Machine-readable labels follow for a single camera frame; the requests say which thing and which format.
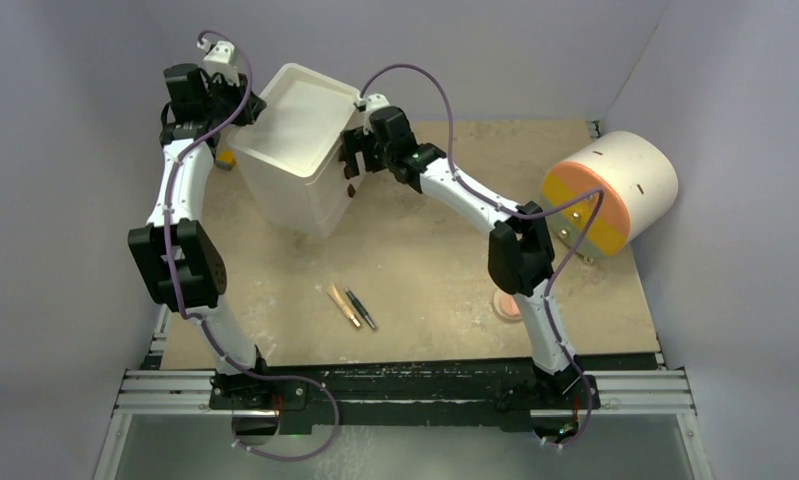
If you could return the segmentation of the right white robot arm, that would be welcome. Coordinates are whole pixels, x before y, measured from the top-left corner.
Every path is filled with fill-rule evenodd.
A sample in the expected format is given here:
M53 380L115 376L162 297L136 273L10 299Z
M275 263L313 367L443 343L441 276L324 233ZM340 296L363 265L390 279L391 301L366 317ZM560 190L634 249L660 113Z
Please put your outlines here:
M517 305L534 364L536 392L559 407L576 391L580 368L552 294L555 252L541 208L495 195L451 164L446 152L417 141L402 109L356 103L363 123L341 134L353 176L389 171L395 180L452 208L488 238L487 269Z

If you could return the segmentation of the white drawer cabinet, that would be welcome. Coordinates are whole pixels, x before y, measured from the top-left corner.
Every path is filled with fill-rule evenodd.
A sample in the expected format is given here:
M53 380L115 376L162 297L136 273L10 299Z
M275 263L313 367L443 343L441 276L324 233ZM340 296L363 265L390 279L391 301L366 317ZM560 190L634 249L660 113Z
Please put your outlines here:
M264 218L309 235L307 185L318 165L314 114L320 108L354 105L359 91L288 63L260 97L267 102L266 109L254 124L231 132L228 146Z

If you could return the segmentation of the black makeup pen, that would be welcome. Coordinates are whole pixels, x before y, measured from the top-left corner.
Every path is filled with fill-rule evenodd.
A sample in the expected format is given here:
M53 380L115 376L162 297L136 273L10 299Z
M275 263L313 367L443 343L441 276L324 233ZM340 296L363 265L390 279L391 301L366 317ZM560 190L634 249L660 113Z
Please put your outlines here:
M356 310L360 318L364 321L364 323L373 331L377 329L377 325L373 320L370 313L364 307L363 303L360 299L349 289L345 288L344 293L346 294L347 298L351 302L353 308Z

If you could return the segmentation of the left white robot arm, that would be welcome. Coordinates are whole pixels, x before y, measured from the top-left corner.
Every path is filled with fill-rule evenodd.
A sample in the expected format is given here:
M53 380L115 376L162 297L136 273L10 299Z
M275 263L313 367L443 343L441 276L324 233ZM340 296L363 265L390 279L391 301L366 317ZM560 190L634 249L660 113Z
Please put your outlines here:
M272 399L273 382L225 298L227 270L201 223L206 183L222 131L253 124L266 103L252 91L250 72L228 80L190 63L165 69L170 100L161 111L163 174L145 224L127 243L152 300L190 323L210 350L218 388L233 380L247 408Z

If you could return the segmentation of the beige makeup tube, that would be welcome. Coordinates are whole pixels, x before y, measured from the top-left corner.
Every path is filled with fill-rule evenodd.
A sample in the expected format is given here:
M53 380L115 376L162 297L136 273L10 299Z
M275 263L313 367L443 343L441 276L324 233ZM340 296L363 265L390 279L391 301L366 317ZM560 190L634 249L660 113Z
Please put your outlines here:
M327 294L332 299L337 308L343 313L344 317L347 318L356 329L361 329L362 328L361 321L358 319L352 307L346 302L346 300L340 294L337 286L334 283L331 283L329 285Z

